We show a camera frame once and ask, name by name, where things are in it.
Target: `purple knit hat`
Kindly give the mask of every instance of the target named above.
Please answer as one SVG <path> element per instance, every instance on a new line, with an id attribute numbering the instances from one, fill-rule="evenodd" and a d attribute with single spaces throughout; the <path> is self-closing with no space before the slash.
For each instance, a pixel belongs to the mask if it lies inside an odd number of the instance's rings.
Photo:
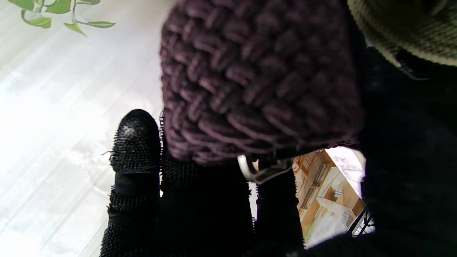
<path id="1" fill-rule="evenodd" d="M 338 0 L 181 0 L 162 30 L 165 135 L 179 160 L 318 149 L 362 124 Z"/>

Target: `olive green knit hat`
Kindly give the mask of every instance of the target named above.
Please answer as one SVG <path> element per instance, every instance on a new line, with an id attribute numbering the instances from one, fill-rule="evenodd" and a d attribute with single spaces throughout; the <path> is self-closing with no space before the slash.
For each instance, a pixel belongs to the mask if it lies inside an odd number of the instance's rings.
<path id="1" fill-rule="evenodd" d="M 457 0 L 348 0 L 367 39 L 400 67 L 399 50 L 457 66 Z"/>

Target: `gloved hand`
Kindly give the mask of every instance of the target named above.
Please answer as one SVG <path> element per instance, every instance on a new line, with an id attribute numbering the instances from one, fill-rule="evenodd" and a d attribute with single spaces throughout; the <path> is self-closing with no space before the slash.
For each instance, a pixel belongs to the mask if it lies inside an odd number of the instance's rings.
<path id="1" fill-rule="evenodd" d="M 101 256 L 272 256 L 303 251 L 292 172 L 258 187 L 253 224 L 249 187 L 239 167 L 177 161 L 154 119 L 125 116 L 114 140 L 116 172 Z M 159 171 L 162 173 L 159 197 Z"/>

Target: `knitted beanie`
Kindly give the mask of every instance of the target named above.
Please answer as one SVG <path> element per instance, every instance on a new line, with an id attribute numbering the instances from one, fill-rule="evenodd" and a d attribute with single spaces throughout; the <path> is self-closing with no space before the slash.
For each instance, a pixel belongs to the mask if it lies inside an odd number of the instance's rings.
<path id="1" fill-rule="evenodd" d="M 170 153 L 213 165 L 353 138 L 348 37 L 338 0 L 180 0 L 160 49 Z"/>
<path id="2" fill-rule="evenodd" d="M 457 66 L 456 0 L 348 0 L 354 19 L 376 49 L 395 66 L 407 52 Z"/>

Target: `green leaf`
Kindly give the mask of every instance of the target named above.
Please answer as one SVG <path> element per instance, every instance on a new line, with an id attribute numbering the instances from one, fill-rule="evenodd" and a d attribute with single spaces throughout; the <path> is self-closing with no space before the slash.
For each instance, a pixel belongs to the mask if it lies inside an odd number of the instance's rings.
<path id="1" fill-rule="evenodd" d="M 22 20 L 25 21 L 27 24 L 30 24 L 35 27 L 42 27 L 42 28 L 51 27 L 51 20 L 52 20 L 51 18 L 43 17 L 40 15 L 38 18 L 35 18 L 33 20 L 27 20 L 25 18 L 25 13 L 26 13 L 26 10 L 22 9 L 22 11 L 21 11 Z"/>
<path id="2" fill-rule="evenodd" d="M 63 14 L 70 11 L 71 0 L 56 0 L 48 6 L 46 12 Z"/>
<path id="3" fill-rule="evenodd" d="M 76 23 L 73 23 L 73 24 L 69 24 L 69 23 L 64 23 L 65 26 L 67 26 L 67 28 L 73 30 L 73 31 L 76 31 L 77 33 L 80 33 L 80 34 L 83 34 L 84 36 L 86 36 L 86 34 L 84 34 L 84 32 L 82 30 L 80 30 L 80 28 L 78 27 L 78 24 Z"/>
<path id="4" fill-rule="evenodd" d="M 79 0 L 76 2 L 77 5 L 96 5 L 99 4 L 100 0 Z"/>
<path id="5" fill-rule="evenodd" d="M 9 2 L 19 6 L 22 9 L 33 11 L 35 4 L 33 0 L 8 0 Z"/>
<path id="6" fill-rule="evenodd" d="M 89 25 L 92 27 L 99 27 L 99 28 L 109 28 L 114 26 L 115 22 L 108 22 L 108 21 L 93 21 L 93 22 L 85 22 L 84 25 Z"/>

